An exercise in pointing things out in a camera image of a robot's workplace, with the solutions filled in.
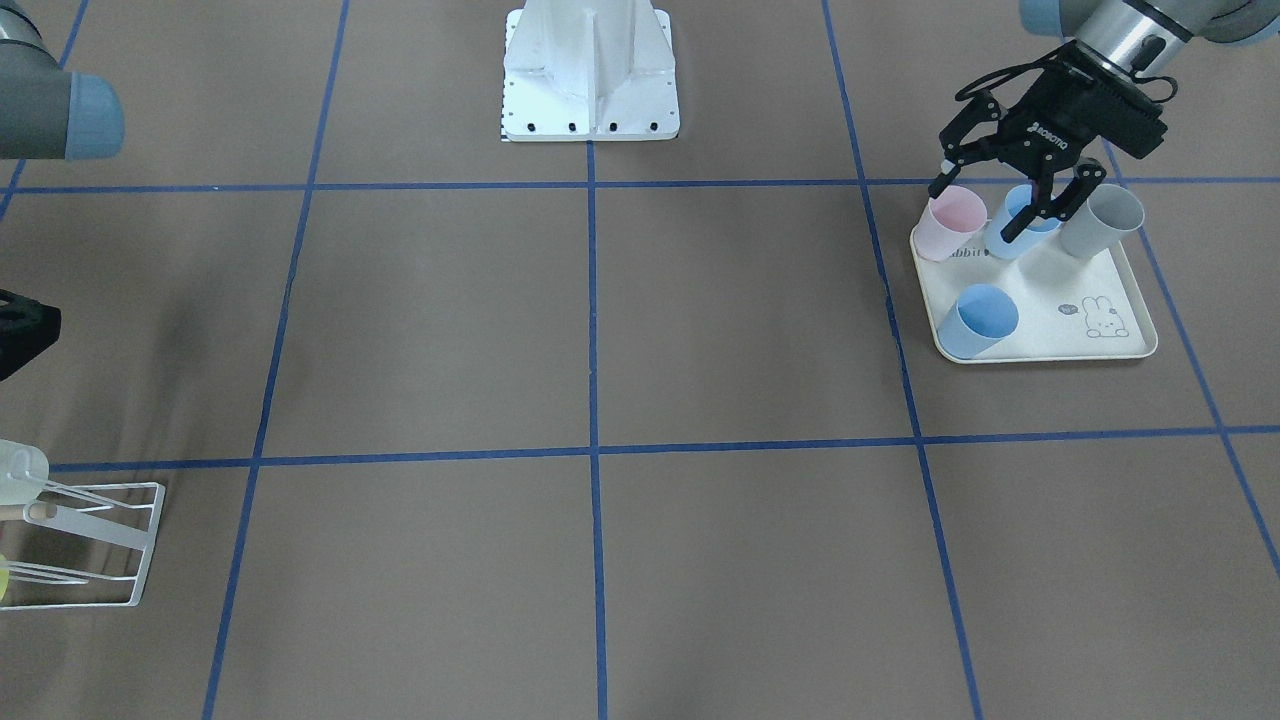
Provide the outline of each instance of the cup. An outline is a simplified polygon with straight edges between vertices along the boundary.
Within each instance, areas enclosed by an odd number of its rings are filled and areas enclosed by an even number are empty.
[[[966,188],[952,184],[931,197],[913,234],[915,251],[925,260],[941,263],[964,247],[987,222],[987,204]]]
[[[987,225],[987,234],[983,236],[983,242],[992,255],[1001,260],[1014,260],[1032,247],[1057,234],[1059,227],[1062,223],[1057,218],[1041,218],[1018,233],[1018,237],[1012,242],[1005,242],[1000,232],[1012,222],[1014,215],[1030,204],[1032,188],[1029,184],[1020,184],[1005,195],[1005,201],[1000,205],[1000,210],[991,220],[991,224]]]
[[[938,325],[938,345],[952,357],[972,360],[1018,329],[1018,305],[993,284],[972,284]]]
[[[1119,184],[1100,184],[1065,225],[1059,242],[1082,260],[1124,240],[1142,227],[1147,211],[1134,193]]]

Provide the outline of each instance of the blue cup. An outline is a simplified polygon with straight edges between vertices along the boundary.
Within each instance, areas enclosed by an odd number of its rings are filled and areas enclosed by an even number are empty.
[[[996,217],[991,219],[987,233],[983,236],[983,242],[992,255],[1001,260],[1012,260],[1057,233],[1062,223],[1057,218],[1043,218],[1018,233],[1012,242],[1005,242],[1005,238],[1000,237],[1000,231],[1012,222],[1014,215],[1030,204],[1032,187],[1029,184],[1020,184],[1005,195],[1005,202],[996,211]]]
[[[938,345],[952,357],[972,360],[1018,329],[1018,305],[993,284],[972,284],[938,325]]]

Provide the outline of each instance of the gray cup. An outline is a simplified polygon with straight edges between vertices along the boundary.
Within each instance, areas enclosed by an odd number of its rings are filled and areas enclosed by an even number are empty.
[[[1068,254],[1088,260],[1142,227],[1147,211],[1134,193],[1119,184],[1100,184],[1065,225],[1057,240]]]

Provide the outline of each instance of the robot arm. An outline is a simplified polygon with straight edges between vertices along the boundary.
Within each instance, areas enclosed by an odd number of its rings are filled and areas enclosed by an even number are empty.
[[[0,159],[111,158],[124,113],[110,83],[58,67],[14,0],[0,0]]]
[[[1001,233],[1012,242],[1037,218],[1069,219],[1106,177],[1102,164],[1080,152],[1102,136],[1142,159],[1164,141],[1167,126],[1161,104],[1178,83],[1160,70],[1178,51],[1201,36],[1215,42],[1247,44],[1280,32],[1280,0],[1021,0],[1023,24],[1038,35],[1074,40],[1032,63],[983,76],[960,90],[966,102],[938,135],[946,159],[929,186],[937,197],[964,167],[1000,160],[1032,181],[1032,204]],[[1012,108],[992,91],[1027,73],[1041,76]],[[1140,90],[1164,81],[1170,94],[1152,100]],[[964,138],[979,124],[995,122],[996,132],[972,142]],[[1074,178],[1052,196],[1056,173],[1074,169]]]

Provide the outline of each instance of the pink cup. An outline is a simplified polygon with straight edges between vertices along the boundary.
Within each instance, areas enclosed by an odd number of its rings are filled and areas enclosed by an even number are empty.
[[[964,247],[987,224],[987,205],[982,197],[960,186],[951,186],[929,199],[916,223],[915,251],[925,260],[941,263]]]

